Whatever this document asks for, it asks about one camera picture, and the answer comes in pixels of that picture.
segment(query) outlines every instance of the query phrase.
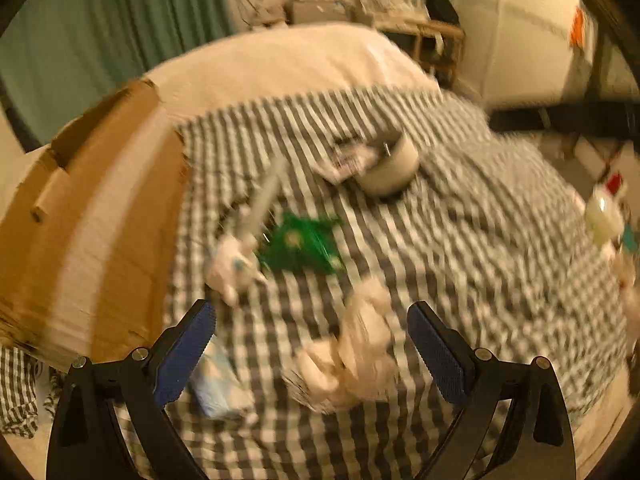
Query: cardboard flap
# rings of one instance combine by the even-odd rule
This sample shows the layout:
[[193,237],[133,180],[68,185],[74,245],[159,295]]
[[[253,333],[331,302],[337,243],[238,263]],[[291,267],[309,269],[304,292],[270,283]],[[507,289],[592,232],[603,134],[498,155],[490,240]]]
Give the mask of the cardboard flap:
[[[37,150],[25,153],[0,168],[0,222],[20,189],[28,179],[32,168],[40,163],[43,153],[49,150],[49,145],[41,146]],[[56,167],[56,161],[49,157],[51,167]]]
[[38,222],[43,222],[56,202],[64,200],[66,192],[71,188],[71,177],[62,168],[57,168],[45,184],[44,189],[37,198],[31,214]]
[[0,218],[0,304],[4,303],[9,308],[36,235],[37,224],[31,217],[31,207],[58,168],[52,153],[46,148],[39,150],[34,160],[31,154],[28,155],[24,156],[30,162],[28,172],[20,173],[12,191],[12,200]]
[[117,108],[125,105],[132,97],[148,93],[157,99],[156,88],[146,80],[135,80],[128,83],[116,93],[105,97],[97,105],[89,108],[84,114],[69,122],[51,141],[51,149],[61,168],[66,168],[78,151],[107,118],[118,113]]

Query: checkered blanket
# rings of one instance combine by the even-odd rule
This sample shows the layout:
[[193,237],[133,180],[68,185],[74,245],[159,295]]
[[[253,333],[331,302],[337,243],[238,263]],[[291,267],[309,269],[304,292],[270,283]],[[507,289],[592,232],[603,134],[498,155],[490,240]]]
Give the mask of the checkered blanket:
[[[333,188],[310,163],[336,140],[401,126],[422,153],[397,200]],[[240,307],[216,306],[216,334],[255,409],[207,420],[190,388],[166,407],[210,478],[410,478],[454,416],[406,336],[407,308],[426,300],[472,347],[499,358],[554,364],[572,423],[603,394],[623,362],[618,288],[593,247],[566,184],[523,140],[498,138],[475,106],[449,93],[394,88],[308,94],[216,110],[182,126],[193,172],[177,235],[166,324],[203,298],[218,216],[258,184],[275,153],[291,161],[277,212],[338,215],[346,270],[267,273]],[[229,217],[233,229],[238,219]],[[335,333],[343,297],[372,274],[391,291],[399,383],[389,402],[333,415],[287,395],[282,371],[299,346]],[[483,444],[490,453],[501,406]],[[126,411],[118,412],[136,465],[148,472]]]

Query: crumpled paper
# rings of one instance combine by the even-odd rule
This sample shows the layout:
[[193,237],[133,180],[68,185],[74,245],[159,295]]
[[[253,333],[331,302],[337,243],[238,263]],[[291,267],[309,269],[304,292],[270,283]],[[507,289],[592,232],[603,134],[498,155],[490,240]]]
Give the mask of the crumpled paper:
[[386,320],[389,291],[377,280],[358,284],[346,301],[340,335],[312,341],[296,351],[283,377],[291,396],[321,413],[348,410],[364,400],[385,401],[395,390],[396,362]]

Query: cardboard box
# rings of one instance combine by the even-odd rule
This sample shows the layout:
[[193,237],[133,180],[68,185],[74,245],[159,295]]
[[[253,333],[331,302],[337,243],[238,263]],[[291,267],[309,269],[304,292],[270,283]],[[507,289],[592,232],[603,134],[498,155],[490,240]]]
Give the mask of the cardboard box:
[[25,161],[0,202],[2,342],[60,370],[152,344],[188,176],[155,87],[130,83]]

